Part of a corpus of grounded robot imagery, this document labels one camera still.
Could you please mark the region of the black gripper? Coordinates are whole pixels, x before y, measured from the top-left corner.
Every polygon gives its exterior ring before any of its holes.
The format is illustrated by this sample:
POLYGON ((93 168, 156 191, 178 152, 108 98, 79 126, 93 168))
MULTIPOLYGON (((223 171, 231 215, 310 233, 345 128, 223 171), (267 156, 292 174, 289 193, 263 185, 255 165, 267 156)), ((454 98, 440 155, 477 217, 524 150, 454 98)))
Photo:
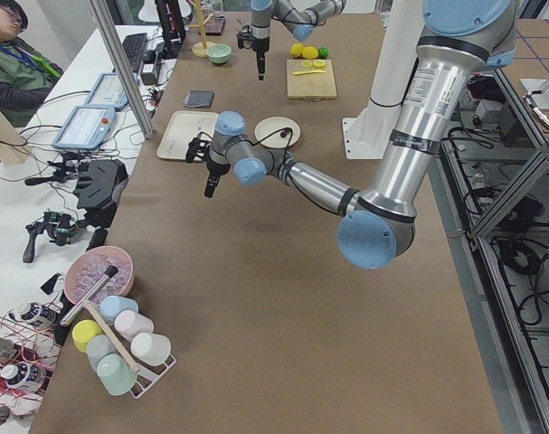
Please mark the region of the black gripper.
POLYGON ((258 69, 259 80, 264 80, 266 72, 266 58, 265 54, 270 49, 269 38, 253 38, 252 49, 256 52, 256 61, 258 69))
POLYGON ((230 171, 231 165, 222 154, 211 148, 207 154, 206 168, 209 174, 204 188, 204 196, 212 198, 220 178, 230 171))

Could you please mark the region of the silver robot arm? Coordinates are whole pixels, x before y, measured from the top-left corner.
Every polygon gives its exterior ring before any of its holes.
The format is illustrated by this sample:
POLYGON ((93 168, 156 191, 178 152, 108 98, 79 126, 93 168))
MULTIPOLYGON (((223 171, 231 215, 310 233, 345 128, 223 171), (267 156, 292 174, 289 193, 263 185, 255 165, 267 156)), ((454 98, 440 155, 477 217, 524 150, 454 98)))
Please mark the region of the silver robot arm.
POLYGON ((398 116, 369 188, 343 184, 287 149, 257 148, 246 136, 244 117, 224 111, 204 149, 205 195, 212 196, 229 172, 245 185, 274 176, 340 217, 338 246, 348 261, 362 269, 388 265, 412 245, 414 199, 465 83, 513 60, 517 18, 515 1, 393 3, 382 53, 401 64, 398 116))
POLYGON ((318 1, 298 10, 287 0, 251 1, 251 48, 256 54, 258 79, 264 80, 266 53, 270 49, 270 22, 280 21, 299 42, 305 41, 327 19, 340 15, 346 1, 318 1))

